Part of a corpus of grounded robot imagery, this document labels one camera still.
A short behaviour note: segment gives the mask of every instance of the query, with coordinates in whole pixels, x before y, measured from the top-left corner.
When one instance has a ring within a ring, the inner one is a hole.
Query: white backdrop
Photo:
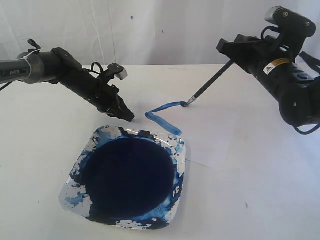
[[[0,0],[0,60],[62,47],[83,65],[218,64],[220,38],[260,36],[282,5],[320,26],[319,0]],[[320,57],[320,30],[304,50]]]

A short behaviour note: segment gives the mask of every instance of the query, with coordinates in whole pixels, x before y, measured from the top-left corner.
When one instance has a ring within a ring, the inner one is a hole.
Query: warning label
[[[273,71],[273,69],[275,69],[276,67],[282,64],[288,64],[288,63],[290,63],[290,60],[288,58],[279,58],[270,62],[267,66],[265,66],[263,71],[265,74],[269,75]]]

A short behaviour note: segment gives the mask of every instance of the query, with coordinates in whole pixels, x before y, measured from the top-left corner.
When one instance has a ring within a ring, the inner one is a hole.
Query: paint dish
[[[186,146],[179,136],[100,127],[73,166],[59,201],[93,222],[162,229],[178,209],[185,165]]]

